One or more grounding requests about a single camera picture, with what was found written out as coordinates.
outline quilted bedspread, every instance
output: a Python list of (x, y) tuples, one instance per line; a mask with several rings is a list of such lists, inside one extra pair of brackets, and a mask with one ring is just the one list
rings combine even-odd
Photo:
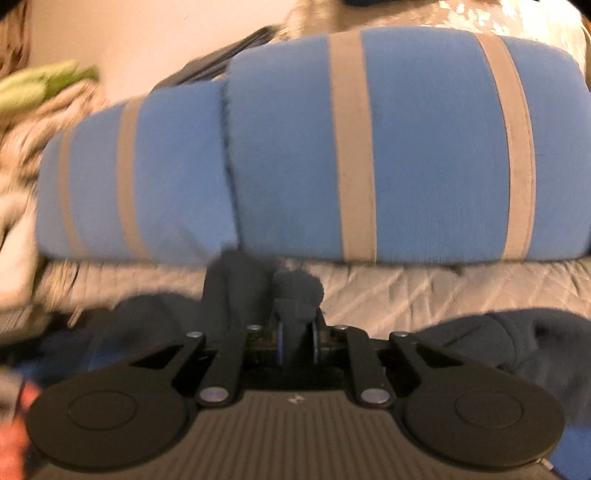
[[(352, 267), (293, 260), (287, 264), (321, 279), (328, 324), (361, 327), (375, 338), (489, 310), (546, 307), (591, 319), (591, 257), (468, 267)], [(113, 307), (127, 297), (160, 291), (199, 298), (204, 277), (202, 268), (71, 264), (46, 271), (36, 300), (67, 312)], [(66, 288), (55, 290), (62, 285)]]

